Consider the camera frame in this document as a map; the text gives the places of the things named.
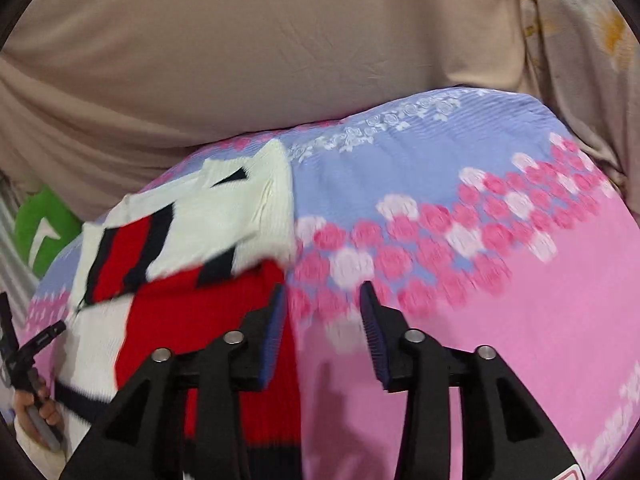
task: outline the white sleeve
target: white sleeve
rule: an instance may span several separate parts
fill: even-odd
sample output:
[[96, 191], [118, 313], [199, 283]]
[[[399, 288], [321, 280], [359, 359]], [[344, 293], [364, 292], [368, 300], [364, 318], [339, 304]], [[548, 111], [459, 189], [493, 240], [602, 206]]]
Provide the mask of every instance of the white sleeve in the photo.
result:
[[65, 453], [57, 453], [42, 447], [29, 437], [15, 419], [15, 437], [29, 459], [47, 480], [58, 480], [66, 465]]

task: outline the beige sheet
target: beige sheet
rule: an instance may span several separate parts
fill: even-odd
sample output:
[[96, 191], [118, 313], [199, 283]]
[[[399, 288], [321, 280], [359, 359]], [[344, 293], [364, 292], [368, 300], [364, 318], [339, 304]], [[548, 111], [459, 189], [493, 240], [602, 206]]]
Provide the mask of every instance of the beige sheet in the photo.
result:
[[518, 0], [34, 0], [0, 169], [92, 219], [199, 144], [457, 84], [536, 92]]

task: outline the wrinkled cloth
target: wrinkled cloth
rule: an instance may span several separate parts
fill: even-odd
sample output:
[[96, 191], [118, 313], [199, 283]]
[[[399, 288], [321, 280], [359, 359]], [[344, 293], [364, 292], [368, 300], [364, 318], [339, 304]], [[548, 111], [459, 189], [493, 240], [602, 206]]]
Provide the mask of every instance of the wrinkled cloth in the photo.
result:
[[612, 0], [520, 0], [543, 101], [640, 220], [640, 49]]
[[195, 146], [459, 84], [535, 94], [518, 0], [33, 0], [0, 169], [93, 220]]

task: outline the black stripe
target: black stripe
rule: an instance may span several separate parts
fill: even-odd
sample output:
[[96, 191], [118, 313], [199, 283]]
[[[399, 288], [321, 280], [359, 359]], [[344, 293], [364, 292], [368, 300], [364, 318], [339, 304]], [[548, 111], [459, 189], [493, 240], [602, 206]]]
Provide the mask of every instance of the black stripe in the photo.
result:
[[[248, 447], [247, 459], [253, 480], [302, 480], [302, 452], [300, 446]], [[184, 443], [183, 470], [193, 478], [195, 472], [195, 443]]]
[[228, 280], [231, 277], [231, 268], [234, 262], [236, 247], [233, 246], [226, 252], [204, 263], [198, 274], [196, 287], [210, 285], [211, 283]]
[[213, 186], [219, 186], [220, 184], [226, 184], [227, 182], [235, 182], [236, 180], [247, 180], [246, 171], [244, 168], [240, 168], [234, 173], [230, 174], [228, 177], [223, 178], [220, 182], [216, 182]]
[[95, 303], [95, 286], [98, 283], [98, 278], [100, 277], [100, 271], [102, 270], [102, 267], [109, 259], [111, 247], [113, 246], [113, 240], [118, 233], [118, 229], [119, 227], [105, 229], [104, 233], [102, 234], [102, 239], [100, 240], [100, 245], [98, 246], [95, 260], [92, 263], [91, 269], [89, 269], [89, 273], [86, 276], [86, 291], [84, 293], [84, 302], [87, 305], [92, 305]]
[[74, 390], [71, 386], [56, 379], [56, 402], [74, 412], [85, 422], [93, 424], [95, 419], [107, 408], [108, 400], [92, 399]]
[[146, 283], [146, 268], [162, 251], [169, 227], [174, 220], [174, 205], [169, 204], [151, 215], [145, 245], [140, 251], [138, 262], [126, 273], [122, 280], [124, 293], [136, 292]]

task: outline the white knit fabric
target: white knit fabric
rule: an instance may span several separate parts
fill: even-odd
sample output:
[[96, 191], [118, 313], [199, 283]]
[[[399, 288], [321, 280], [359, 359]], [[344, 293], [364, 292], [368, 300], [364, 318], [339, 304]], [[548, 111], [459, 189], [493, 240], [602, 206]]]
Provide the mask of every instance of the white knit fabric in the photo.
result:
[[70, 314], [58, 379], [87, 397], [109, 400], [118, 391], [114, 365], [133, 300], [126, 294]]
[[[240, 168], [247, 179], [214, 185]], [[73, 307], [84, 297], [105, 228], [133, 222], [171, 203], [174, 219], [161, 253], [146, 270], [149, 281], [199, 266], [233, 246], [233, 274], [265, 258], [275, 259], [284, 269], [295, 259], [291, 171], [284, 146], [274, 139], [254, 156], [206, 160], [196, 173], [127, 196], [103, 225], [84, 224], [80, 263], [70, 295]]]

